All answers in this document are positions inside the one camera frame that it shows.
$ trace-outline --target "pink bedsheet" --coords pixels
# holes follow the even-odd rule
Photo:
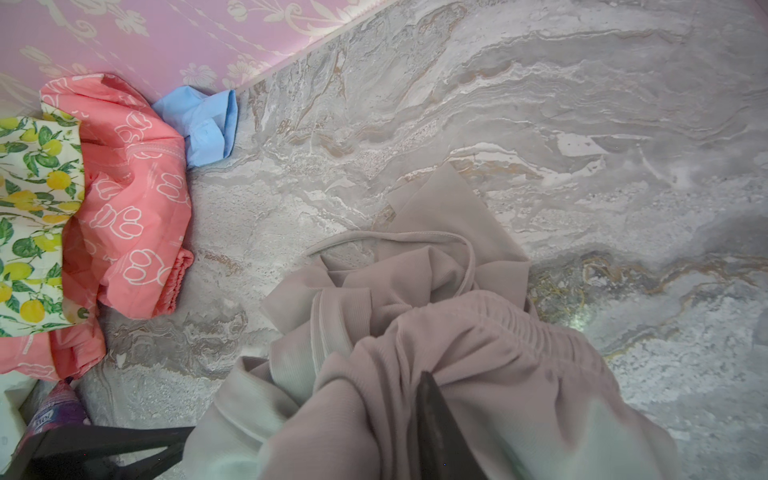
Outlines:
[[[82,121],[86,194],[64,232],[64,295],[89,310],[67,329],[0,338],[0,372],[82,376],[105,354],[96,299],[132,319],[171,313],[193,255],[184,139],[111,74],[48,82],[44,103]]]
[[[392,0],[1,0],[0,118],[65,75],[120,75],[154,103],[249,85]]]

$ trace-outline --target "blue fabric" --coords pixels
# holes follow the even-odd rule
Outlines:
[[[235,90],[209,97],[183,86],[162,97],[152,108],[184,136],[187,168],[208,165],[232,153],[237,126]]]

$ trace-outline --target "lemon print fabric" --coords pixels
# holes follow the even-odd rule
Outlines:
[[[0,118],[0,336],[65,328],[61,233],[84,193],[79,121],[43,104],[43,120]]]

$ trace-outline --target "gray marble tile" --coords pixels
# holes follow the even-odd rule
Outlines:
[[[450,161],[683,478],[768,478],[768,37],[742,2],[401,1],[239,102],[232,157],[190,173],[178,311],[103,315],[97,423],[194,424],[278,335],[259,303],[300,252]]]

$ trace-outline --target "clothing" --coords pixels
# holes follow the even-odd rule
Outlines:
[[[0,375],[0,474],[8,469],[16,445],[27,429],[18,409],[37,382],[19,372]]]
[[[0,119],[0,337],[50,332],[90,314],[65,299],[61,278],[62,231],[85,192],[80,122],[43,109],[44,120]]]
[[[187,168],[208,165],[232,153],[237,127],[235,90],[208,96],[185,85],[152,108],[184,137]]]
[[[63,231],[62,286],[65,317],[70,300],[88,319],[0,338],[0,373],[59,380],[83,376],[106,353],[97,299],[133,319],[175,310],[194,258],[181,246],[191,202],[184,139],[120,78],[59,78],[41,89],[41,99],[81,122],[86,194]]]
[[[376,262],[321,256],[263,302],[285,336],[238,360],[187,440],[188,478],[419,478],[412,408],[433,374],[489,478],[671,479],[672,438],[621,400],[579,333],[538,321],[529,261],[445,165],[393,191]]]

